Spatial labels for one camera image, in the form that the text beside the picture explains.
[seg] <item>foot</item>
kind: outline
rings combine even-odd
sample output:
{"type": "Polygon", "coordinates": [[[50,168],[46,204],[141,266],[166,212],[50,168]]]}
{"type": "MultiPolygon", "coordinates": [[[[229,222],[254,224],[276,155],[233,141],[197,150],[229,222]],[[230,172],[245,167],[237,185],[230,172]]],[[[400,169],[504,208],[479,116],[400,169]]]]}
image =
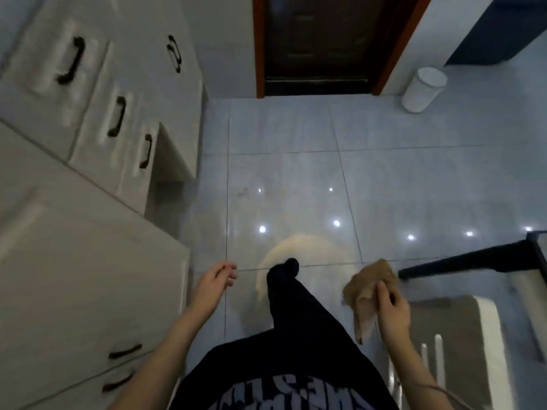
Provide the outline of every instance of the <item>foot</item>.
{"type": "Polygon", "coordinates": [[[291,257],[290,259],[287,259],[285,262],[285,270],[287,272],[287,275],[296,278],[298,275],[298,270],[300,269],[300,265],[298,264],[298,261],[291,257]]]}

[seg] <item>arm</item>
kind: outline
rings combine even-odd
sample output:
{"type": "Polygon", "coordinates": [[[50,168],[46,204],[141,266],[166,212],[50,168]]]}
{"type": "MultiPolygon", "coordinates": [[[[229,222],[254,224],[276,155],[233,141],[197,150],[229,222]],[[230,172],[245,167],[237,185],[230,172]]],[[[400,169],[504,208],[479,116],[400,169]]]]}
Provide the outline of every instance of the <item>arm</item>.
{"type": "Polygon", "coordinates": [[[384,282],[379,282],[376,289],[379,330],[410,408],[454,410],[444,393],[423,387],[437,386],[437,383],[410,341],[410,306],[407,300],[397,288],[390,293],[384,282]]]}
{"type": "Polygon", "coordinates": [[[222,262],[202,275],[192,293],[190,305],[109,410],[167,408],[192,341],[217,308],[224,289],[232,286],[233,279],[237,278],[233,269],[236,269],[236,265],[222,262]]]}

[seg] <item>doorway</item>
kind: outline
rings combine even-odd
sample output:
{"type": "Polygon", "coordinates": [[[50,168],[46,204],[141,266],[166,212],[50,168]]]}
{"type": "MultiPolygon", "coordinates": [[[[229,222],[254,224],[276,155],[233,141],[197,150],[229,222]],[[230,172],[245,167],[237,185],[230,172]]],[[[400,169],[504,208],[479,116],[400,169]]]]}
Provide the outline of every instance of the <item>doorway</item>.
{"type": "Polygon", "coordinates": [[[411,29],[408,23],[419,5],[419,0],[253,1],[258,97],[261,89],[266,96],[371,93],[401,37],[408,40],[414,31],[417,21],[411,29]]]}

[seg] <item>black drawer handle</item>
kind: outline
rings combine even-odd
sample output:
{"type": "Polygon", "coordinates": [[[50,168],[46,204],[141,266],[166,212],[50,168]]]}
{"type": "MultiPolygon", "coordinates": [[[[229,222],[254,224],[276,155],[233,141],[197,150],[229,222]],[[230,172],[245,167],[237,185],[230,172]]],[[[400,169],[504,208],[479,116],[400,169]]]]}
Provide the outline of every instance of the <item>black drawer handle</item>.
{"type": "Polygon", "coordinates": [[[142,344],[137,344],[133,348],[124,350],[124,351],[113,351],[110,354],[108,354],[109,360],[117,360],[118,358],[122,358],[126,355],[133,354],[134,352],[139,351],[142,348],[142,344]]]}
{"type": "Polygon", "coordinates": [[[175,65],[176,72],[180,73],[181,64],[182,64],[181,51],[178,49],[177,41],[174,39],[174,37],[171,34],[169,34],[168,39],[169,39],[168,51],[170,54],[174,56],[174,60],[175,60],[174,65],[175,65]]]}
{"type": "Polygon", "coordinates": [[[125,108],[127,107],[127,101],[123,96],[118,96],[118,99],[116,99],[116,104],[121,107],[120,110],[120,118],[118,119],[118,123],[114,128],[111,128],[108,130],[108,136],[109,137],[117,137],[121,130],[121,124],[124,122],[124,116],[125,116],[125,108]]]}
{"type": "Polygon", "coordinates": [[[124,384],[127,384],[129,382],[129,380],[131,380],[133,378],[133,376],[135,375],[135,372],[133,371],[131,374],[129,374],[126,378],[122,379],[122,380],[119,380],[118,382],[116,383],[106,383],[103,388],[102,388],[102,392],[103,393],[108,393],[109,391],[114,391],[115,389],[123,386],[124,384]]]}
{"type": "Polygon", "coordinates": [[[139,168],[145,169],[148,166],[148,163],[150,162],[150,153],[152,152],[152,135],[146,134],[144,136],[144,141],[148,142],[148,154],[146,156],[146,159],[144,161],[141,161],[139,164],[139,168]]]}
{"type": "Polygon", "coordinates": [[[76,56],[74,57],[74,61],[72,62],[70,69],[68,69],[68,72],[66,72],[64,75],[58,75],[57,76],[57,82],[59,85],[68,85],[72,83],[74,80],[74,77],[76,76],[76,72],[78,71],[78,67],[80,66],[81,58],[84,55],[85,51],[85,40],[83,37],[75,37],[72,40],[72,43],[74,44],[74,47],[78,49],[76,52],[76,56]]]}

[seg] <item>black metal frame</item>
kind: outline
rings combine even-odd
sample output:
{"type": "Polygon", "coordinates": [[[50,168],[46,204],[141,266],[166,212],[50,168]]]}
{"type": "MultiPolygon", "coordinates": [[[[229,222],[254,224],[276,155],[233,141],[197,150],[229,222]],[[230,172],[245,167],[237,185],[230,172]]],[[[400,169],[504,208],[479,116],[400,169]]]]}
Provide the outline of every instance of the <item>black metal frame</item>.
{"type": "Polygon", "coordinates": [[[539,269],[547,284],[547,262],[538,246],[538,237],[544,233],[547,231],[529,232],[526,239],[514,243],[401,269],[399,279],[408,280],[473,269],[493,269],[502,273],[539,269]]]}

